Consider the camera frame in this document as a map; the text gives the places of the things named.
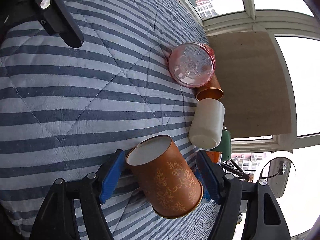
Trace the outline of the orange patterned paper cup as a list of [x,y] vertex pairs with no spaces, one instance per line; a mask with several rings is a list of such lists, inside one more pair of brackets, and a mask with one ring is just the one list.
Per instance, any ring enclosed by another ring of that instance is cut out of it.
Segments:
[[199,206],[203,186],[170,136],[141,142],[128,153],[126,164],[157,215],[176,219]]

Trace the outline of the white plastic cup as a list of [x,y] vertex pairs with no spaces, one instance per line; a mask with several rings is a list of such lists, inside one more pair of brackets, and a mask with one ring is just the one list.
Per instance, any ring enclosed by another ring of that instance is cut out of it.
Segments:
[[189,130],[191,143],[202,149],[215,148],[222,138],[224,118],[225,107],[220,101],[199,101]]

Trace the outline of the phone holder clamp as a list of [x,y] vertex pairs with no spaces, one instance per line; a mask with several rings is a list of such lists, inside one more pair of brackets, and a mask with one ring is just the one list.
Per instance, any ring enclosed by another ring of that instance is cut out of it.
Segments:
[[262,179],[269,179],[269,178],[274,178],[276,176],[284,175],[286,168],[287,168],[287,161],[280,161],[280,167],[278,168],[278,172],[271,176],[262,177]]

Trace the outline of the black tripod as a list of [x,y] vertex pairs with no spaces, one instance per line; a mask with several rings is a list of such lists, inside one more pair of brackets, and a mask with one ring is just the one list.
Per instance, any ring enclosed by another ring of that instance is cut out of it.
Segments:
[[239,179],[249,181],[250,176],[246,174],[243,169],[233,160],[223,161],[221,163],[221,167],[224,168],[226,171],[235,174]]

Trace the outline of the green metal flask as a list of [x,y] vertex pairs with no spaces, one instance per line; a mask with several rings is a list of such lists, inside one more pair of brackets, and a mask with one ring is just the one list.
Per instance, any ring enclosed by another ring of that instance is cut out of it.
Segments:
[[227,126],[223,126],[221,141],[215,148],[212,148],[212,151],[222,153],[221,161],[228,161],[231,159],[232,137]]

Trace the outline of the striped blue white quilt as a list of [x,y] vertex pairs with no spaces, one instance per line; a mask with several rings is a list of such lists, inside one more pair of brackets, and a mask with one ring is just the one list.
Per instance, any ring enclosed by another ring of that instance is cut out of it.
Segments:
[[63,1],[80,48],[39,22],[1,45],[1,205],[25,239],[55,179],[81,179],[118,149],[165,134],[196,166],[197,100],[167,60],[179,44],[207,43],[200,24],[177,0]]

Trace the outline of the red clear plastic bottle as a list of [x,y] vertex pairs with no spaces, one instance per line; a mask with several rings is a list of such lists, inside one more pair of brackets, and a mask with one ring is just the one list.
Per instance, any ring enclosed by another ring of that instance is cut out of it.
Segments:
[[215,73],[215,54],[206,44],[185,42],[172,50],[168,68],[180,85],[199,88],[206,85]]

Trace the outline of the wooden board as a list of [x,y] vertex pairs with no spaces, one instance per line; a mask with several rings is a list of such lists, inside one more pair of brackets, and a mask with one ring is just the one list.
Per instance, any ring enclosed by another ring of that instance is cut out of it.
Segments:
[[270,36],[248,31],[214,35],[208,41],[215,52],[225,125],[232,137],[290,133],[289,94]]

